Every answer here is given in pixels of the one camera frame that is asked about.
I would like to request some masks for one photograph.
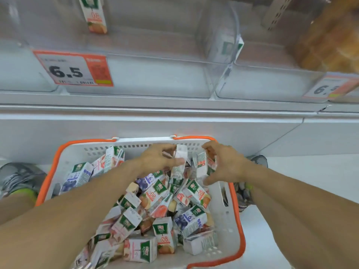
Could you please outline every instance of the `sneaker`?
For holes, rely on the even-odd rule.
[[[265,156],[251,156],[248,157],[249,160],[253,161],[255,164],[260,164],[268,168],[267,159]],[[253,199],[251,197],[251,186],[245,182],[233,183],[234,189],[237,195],[238,208],[240,212],[244,211],[249,205],[254,205]],[[222,189],[223,202],[228,206],[227,195],[225,190]]]
[[[0,199],[20,189],[38,194],[45,177],[46,173],[33,164],[7,163],[0,168]]]

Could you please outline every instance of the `person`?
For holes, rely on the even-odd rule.
[[[359,268],[359,204],[257,165],[231,146],[210,141],[202,147],[216,154],[218,162],[204,183],[245,183],[238,194],[246,192],[242,200],[258,206],[279,249],[296,269]],[[0,226],[0,267],[68,268],[132,181],[184,163],[163,156],[174,148],[153,144],[140,157],[81,187],[25,213],[13,213]],[[2,202],[17,197],[24,195],[1,200],[1,214]]]

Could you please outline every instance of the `leg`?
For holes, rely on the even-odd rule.
[[[279,249],[295,269],[342,267],[342,263],[327,251],[316,235],[282,205],[259,189],[252,189],[251,195],[271,228]]]
[[[35,205],[33,196],[26,192],[13,193],[0,200],[0,225],[10,221]]]

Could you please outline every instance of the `person's left hand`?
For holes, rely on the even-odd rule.
[[[173,154],[173,151],[175,149],[175,144],[152,144],[141,154],[139,158],[137,158],[141,167],[141,174],[139,175],[139,177],[145,177],[150,173],[154,173],[165,168],[172,169],[172,167],[174,166],[180,166],[182,164],[185,164],[184,158],[166,158],[162,154],[163,151],[169,154]]]

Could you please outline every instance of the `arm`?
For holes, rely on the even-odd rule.
[[[213,150],[218,159],[207,184],[220,180],[252,184],[295,216],[333,255],[359,266],[359,204],[256,165],[230,146],[208,142],[204,148]]]
[[[0,268],[68,268],[132,181],[184,163],[162,156],[174,148],[154,144],[139,158],[0,226]]]

